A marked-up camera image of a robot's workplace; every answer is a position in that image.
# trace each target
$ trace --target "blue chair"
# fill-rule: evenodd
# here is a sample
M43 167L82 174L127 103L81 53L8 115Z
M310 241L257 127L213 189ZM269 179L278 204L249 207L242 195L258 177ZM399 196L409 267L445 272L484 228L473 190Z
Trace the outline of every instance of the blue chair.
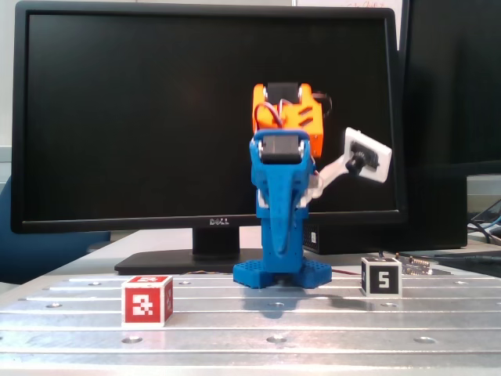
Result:
M13 233L10 179L0 193L0 282L23 284L87 254L90 245L110 241L109 232Z

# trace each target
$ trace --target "orange servo bracket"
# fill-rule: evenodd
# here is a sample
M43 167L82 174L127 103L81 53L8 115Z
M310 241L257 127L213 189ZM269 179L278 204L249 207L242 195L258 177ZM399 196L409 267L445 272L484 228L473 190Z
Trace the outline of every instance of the orange servo bracket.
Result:
M313 157L322 156L323 112L322 105L313 98L312 87L301 84L298 90L299 103L286 100L282 104L267 102L265 86L254 87L252 105L252 126L254 133L259 129L301 129L310 136Z

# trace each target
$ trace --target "cube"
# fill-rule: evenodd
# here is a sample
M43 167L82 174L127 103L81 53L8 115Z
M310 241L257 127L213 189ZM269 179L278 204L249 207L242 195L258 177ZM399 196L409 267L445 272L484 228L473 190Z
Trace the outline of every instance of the cube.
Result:
M121 286L122 326L163 327L173 312L173 278L133 277Z
M396 258L362 258L362 289L374 298L402 296L402 263Z

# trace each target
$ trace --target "monitor stand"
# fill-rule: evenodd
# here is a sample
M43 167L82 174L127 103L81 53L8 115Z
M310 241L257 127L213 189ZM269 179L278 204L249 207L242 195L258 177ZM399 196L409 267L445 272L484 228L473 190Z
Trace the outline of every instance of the monitor stand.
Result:
M235 264L262 259L262 249L240 249L238 227L193 229L193 249L140 252L115 266L122 276L183 274L205 272L232 273Z

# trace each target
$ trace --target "printed number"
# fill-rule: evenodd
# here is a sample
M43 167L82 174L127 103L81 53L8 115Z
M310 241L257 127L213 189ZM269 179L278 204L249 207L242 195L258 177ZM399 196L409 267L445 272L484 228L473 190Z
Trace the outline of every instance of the printed number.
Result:
M138 279L138 282L157 282L158 278L156 277L141 277Z
M150 302L150 297L148 295L133 295L132 303L139 304L132 307L132 315L134 316L145 316L153 315L153 303Z
M389 288L390 287L390 273L389 272L379 272L379 287Z

